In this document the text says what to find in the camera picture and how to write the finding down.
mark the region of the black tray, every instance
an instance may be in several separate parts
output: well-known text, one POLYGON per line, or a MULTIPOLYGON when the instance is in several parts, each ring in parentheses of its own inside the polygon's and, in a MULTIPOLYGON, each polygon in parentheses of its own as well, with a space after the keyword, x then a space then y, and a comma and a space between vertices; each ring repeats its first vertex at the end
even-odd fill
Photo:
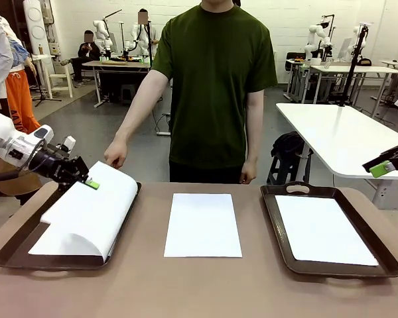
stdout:
POLYGON ((28 253, 49 227, 48 224, 40 222, 41 216, 64 194, 64 192, 56 190, 0 250, 0 267, 53 272, 99 270, 103 268, 111 260, 111 256, 115 252, 115 248, 117 248, 118 240, 136 202, 141 189, 141 184, 137 183, 137 185, 137 195, 115 238, 112 253, 107 257, 105 262, 103 262, 101 256, 31 255, 28 253))
POLYGON ((351 279, 398 277, 398 261, 340 190, 333 187, 313 187, 303 182, 292 182, 286 185, 263 186, 261 187, 261 193, 267 206, 285 264, 293 272, 302 275, 351 279), (300 191, 294 190, 294 192, 288 192, 288 187, 289 190, 291 190, 292 186, 300 186, 303 189, 300 191), (335 199, 359 236, 361 236, 362 240, 370 249, 371 253, 376 257, 379 266, 296 260, 289 244, 289 238, 286 233, 285 225, 283 224, 275 195, 303 195, 305 197, 335 199))

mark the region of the person in green t-shirt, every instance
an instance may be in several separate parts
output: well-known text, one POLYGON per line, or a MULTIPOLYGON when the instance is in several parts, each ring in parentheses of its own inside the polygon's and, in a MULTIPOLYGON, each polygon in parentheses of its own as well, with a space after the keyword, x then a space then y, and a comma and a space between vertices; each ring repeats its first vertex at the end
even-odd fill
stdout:
POLYGON ((105 152, 109 165, 122 167, 127 143, 170 79, 170 181, 250 184, 257 176, 264 89, 277 85, 268 29, 232 0, 202 0, 171 19, 105 152))

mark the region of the orange pants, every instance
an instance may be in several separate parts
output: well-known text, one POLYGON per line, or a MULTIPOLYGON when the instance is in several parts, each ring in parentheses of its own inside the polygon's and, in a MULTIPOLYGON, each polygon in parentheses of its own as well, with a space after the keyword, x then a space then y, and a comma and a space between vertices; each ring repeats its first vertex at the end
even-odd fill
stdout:
POLYGON ((33 101, 24 70, 10 73, 6 79, 7 101, 13 124, 18 131, 31 134, 40 127, 34 118, 33 101))

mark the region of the white stool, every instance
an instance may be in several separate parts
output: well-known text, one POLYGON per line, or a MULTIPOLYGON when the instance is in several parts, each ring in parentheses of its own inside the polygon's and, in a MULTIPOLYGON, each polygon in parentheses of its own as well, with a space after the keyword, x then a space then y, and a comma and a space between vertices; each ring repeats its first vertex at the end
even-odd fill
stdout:
POLYGON ((67 65, 63 66, 63 68, 65 69, 65 74, 49 74, 47 68, 44 68, 46 72, 48 94, 51 99, 53 99, 52 93, 54 91, 69 91, 69 96, 73 98, 71 74, 67 65), (50 80, 51 78, 66 78, 66 80, 68 81, 68 86, 52 87, 52 82, 50 80))

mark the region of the neck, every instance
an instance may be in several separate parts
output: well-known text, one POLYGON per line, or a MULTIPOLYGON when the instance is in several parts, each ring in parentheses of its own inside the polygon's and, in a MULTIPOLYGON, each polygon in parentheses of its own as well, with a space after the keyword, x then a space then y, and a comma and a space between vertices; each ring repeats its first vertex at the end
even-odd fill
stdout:
POLYGON ((233 0, 225 0, 221 3, 210 3, 207 0, 203 0, 200 4, 203 10, 213 12, 213 13, 221 13, 229 11, 233 8, 233 0))

